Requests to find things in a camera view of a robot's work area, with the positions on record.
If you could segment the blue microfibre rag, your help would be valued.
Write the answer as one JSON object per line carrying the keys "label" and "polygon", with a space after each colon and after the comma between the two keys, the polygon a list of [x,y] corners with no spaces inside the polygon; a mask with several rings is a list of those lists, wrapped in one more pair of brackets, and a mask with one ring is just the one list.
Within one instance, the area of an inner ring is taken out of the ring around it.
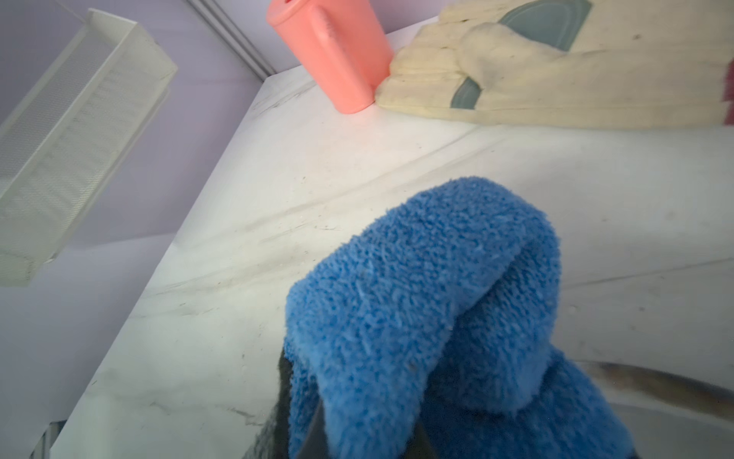
{"label": "blue microfibre rag", "polygon": [[250,458],[633,458],[552,345],[559,242],[485,178],[389,210],[292,286],[277,402]]}

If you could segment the small sickle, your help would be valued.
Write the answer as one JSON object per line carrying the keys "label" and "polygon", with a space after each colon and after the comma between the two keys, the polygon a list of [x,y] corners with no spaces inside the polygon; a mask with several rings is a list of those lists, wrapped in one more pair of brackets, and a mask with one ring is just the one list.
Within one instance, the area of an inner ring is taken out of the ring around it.
{"label": "small sickle", "polygon": [[620,404],[669,407],[733,423],[733,391],[673,373],[621,363],[577,361],[594,382]]}

